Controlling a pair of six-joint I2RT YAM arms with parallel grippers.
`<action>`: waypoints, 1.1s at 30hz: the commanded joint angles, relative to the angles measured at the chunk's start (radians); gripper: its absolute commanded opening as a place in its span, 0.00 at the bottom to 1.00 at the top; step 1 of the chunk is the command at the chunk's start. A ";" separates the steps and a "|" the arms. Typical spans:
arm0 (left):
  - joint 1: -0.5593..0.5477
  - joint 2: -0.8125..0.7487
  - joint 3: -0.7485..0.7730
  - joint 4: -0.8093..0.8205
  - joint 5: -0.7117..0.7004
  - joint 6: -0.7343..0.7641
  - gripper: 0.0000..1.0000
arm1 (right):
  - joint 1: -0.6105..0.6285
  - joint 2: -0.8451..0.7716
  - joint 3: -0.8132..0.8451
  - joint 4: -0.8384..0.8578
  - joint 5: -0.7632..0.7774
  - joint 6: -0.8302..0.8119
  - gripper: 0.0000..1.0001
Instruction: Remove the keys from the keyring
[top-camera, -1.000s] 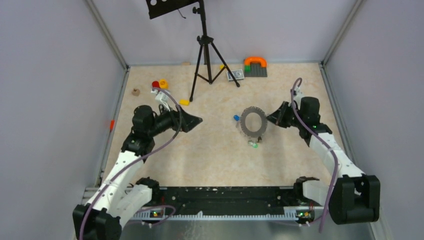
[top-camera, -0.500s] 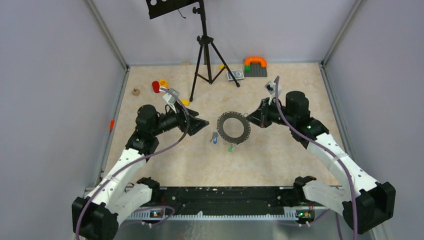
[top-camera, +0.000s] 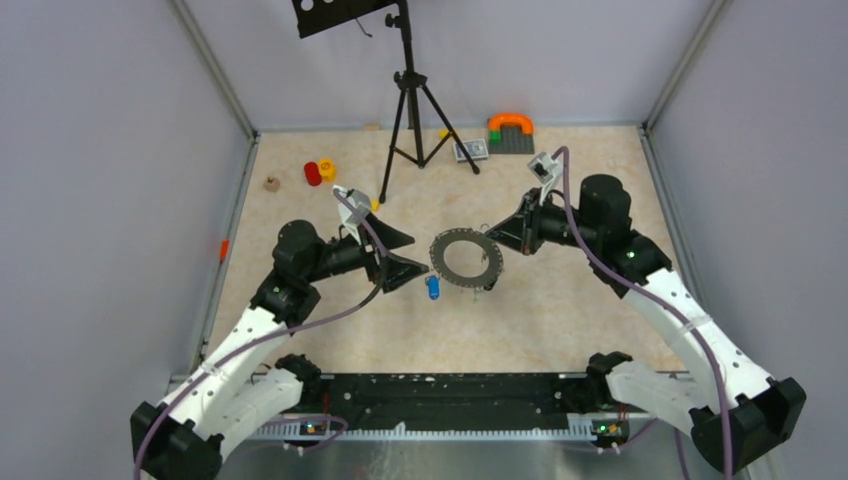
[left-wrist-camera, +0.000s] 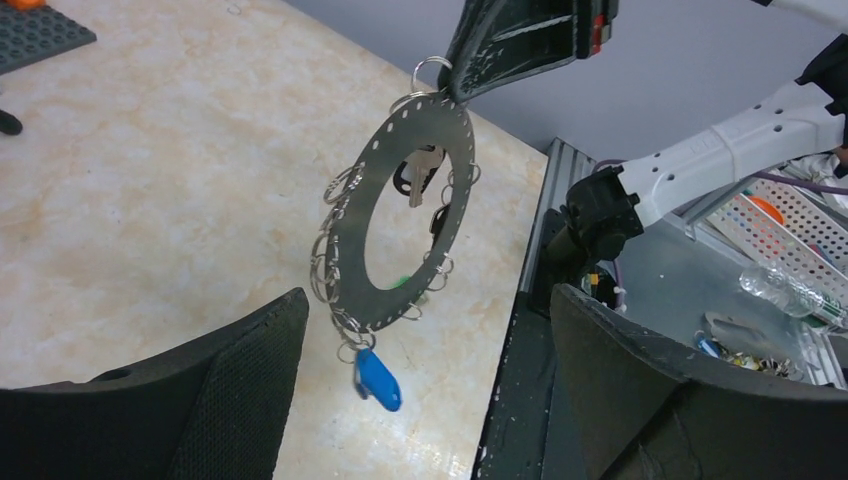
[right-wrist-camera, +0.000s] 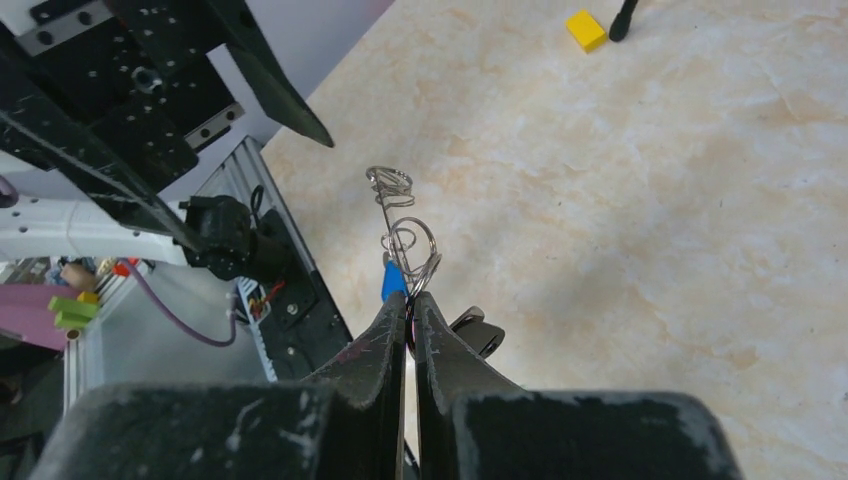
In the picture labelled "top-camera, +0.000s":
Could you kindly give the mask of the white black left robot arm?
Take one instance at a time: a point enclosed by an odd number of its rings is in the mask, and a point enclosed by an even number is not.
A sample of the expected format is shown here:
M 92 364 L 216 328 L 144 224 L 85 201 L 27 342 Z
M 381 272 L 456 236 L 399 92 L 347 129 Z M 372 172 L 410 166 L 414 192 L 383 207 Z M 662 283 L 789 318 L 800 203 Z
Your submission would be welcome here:
M 286 367 L 252 383 L 266 357 L 299 331 L 341 320 L 380 292 L 389 293 L 427 273 L 426 265 L 397 255 L 413 236 L 367 212 L 340 238 L 323 240 L 312 223 L 282 226 L 273 267 L 217 349 L 157 404 L 131 415 L 135 479 L 214 479 L 230 454 L 277 414 L 308 413 L 320 386 Z M 322 322 L 310 320 L 321 299 L 316 283 L 362 270 L 373 284 L 365 300 Z

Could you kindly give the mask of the blue plastic key tag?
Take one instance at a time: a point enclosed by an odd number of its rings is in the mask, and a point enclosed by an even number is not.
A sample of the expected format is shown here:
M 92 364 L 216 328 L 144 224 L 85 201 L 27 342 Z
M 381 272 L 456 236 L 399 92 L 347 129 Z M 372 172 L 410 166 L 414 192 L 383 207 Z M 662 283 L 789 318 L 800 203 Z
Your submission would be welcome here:
M 441 296 L 440 278 L 436 275 L 428 276 L 425 279 L 428 297 L 431 300 L 438 300 Z

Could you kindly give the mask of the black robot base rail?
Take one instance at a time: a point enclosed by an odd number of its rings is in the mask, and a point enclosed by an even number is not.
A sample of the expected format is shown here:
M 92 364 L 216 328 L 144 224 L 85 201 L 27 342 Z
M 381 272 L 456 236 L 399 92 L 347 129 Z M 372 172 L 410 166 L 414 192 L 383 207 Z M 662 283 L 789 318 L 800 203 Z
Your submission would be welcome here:
M 603 397 L 585 374 L 330 374 L 295 354 L 274 368 L 303 385 L 284 418 L 330 418 L 299 427 L 306 438 L 343 427 L 345 440 L 572 437 L 609 447 L 628 439 L 629 420 L 641 413 Z

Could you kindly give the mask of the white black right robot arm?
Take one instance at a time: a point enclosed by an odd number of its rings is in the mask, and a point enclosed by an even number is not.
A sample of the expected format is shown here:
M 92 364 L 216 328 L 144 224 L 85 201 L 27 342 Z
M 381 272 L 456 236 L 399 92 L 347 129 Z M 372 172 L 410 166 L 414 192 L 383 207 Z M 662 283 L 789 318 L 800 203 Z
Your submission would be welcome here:
M 582 250 L 593 274 L 652 325 L 691 376 L 683 383 L 628 354 L 597 353 L 578 410 L 638 408 L 687 434 L 713 468 L 736 474 L 791 437 L 805 391 L 741 351 L 693 298 L 670 258 L 634 229 L 630 207 L 618 178 L 595 174 L 581 182 L 576 206 L 556 204 L 552 192 L 534 188 L 486 235 L 527 256 L 547 243 Z

